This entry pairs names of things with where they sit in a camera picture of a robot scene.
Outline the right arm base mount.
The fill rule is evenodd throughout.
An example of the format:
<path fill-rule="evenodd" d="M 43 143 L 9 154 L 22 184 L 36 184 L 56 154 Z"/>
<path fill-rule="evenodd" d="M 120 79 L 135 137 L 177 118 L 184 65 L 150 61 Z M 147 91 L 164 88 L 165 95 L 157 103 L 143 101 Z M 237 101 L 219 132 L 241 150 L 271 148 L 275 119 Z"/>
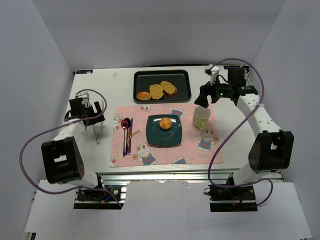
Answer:
<path fill-rule="evenodd" d="M 257 212 L 253 186 L 221 188 L 212 184 L 203 190 L 209 196 L 210 211 L 213 213 Z"/>

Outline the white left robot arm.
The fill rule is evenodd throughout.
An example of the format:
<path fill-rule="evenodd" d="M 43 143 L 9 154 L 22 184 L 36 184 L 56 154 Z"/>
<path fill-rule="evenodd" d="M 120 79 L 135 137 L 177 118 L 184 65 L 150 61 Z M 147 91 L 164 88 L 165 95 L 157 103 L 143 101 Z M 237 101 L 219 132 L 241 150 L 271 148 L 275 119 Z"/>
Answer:
<path fill-rule="evenodd" d="M 66 126 L 51 141 L 41 145 L 46 179 L 51 184 L 71 184 L 79 187 L 102 188 L 96 172 L 85 172 L 77 142 L 89 126 L 102 123 L 104 103 L 91 104 L 88 97 L 69 100 L 70 110 L 64 116 Z"/>

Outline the stainless steel tongs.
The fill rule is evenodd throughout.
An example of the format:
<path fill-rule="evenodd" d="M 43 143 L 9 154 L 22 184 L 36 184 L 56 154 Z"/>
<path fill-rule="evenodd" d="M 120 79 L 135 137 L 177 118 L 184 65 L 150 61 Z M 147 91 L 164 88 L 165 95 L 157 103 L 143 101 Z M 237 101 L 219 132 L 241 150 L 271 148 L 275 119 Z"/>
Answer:
<path fill-rule="evenodd" d="M 93 131 L 95 135 L 96 144 L 99 145 L 102 139 L 102 132 L 103 132 L 103 123 L 99 122 L 93 125 Z"/>

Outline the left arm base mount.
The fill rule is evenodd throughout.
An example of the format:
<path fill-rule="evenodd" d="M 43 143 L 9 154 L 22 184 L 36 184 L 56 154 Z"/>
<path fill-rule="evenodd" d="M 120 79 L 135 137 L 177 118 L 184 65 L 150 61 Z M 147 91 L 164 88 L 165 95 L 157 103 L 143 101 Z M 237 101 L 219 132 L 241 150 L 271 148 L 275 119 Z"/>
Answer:
<path fill-rule="evenodd" d="M 103 175 L 104 188 L 111 192 L 124 205 L 128 180 L 113 179 L 113 175 Z M 80 189 L 76 192 L 73 208 L 75 210 L 120 210 L 114 198 L 105 191 Z"/>

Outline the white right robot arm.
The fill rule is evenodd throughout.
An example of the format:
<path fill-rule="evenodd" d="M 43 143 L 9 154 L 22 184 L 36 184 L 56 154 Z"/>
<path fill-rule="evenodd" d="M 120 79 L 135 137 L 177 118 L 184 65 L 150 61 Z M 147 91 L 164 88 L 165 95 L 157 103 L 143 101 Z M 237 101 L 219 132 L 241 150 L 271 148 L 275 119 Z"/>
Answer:
<path fill-rule="evenodd" d="M 230 176 L 230 186 L 244 187 L 253 184 L 263 176 L 287 169 L 290 165 L 294 135 L 282 130 L 270 117 L 262 104 L 262 95 L 253 85 L 248 85 L 244 67 L 228 70 L 224 83 L 219 80 L 220 69 L 210 64 L 205 73 L 210 81 L 200 87 L 195 104 L 208 108 L 207 97 L 216 103 L 225 98 L 233 101 L 245 116 L 255 136 L 255 141 L 248 154 L 248 162 Z"/>

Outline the small round bread roll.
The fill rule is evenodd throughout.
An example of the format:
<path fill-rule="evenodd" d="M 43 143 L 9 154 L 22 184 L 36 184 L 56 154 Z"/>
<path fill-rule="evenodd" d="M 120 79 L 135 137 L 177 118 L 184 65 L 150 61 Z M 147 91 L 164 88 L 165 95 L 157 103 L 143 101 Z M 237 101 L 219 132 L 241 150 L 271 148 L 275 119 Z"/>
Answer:
<path fill-rule="evenodd" d="M 159 126 L 163 129 L 163 130 L 168 130 L 171 128 L 172 126 L 172 121 L 170 118 L 168 117 L 163 117 L 160 121 L 159 121 Z"/>

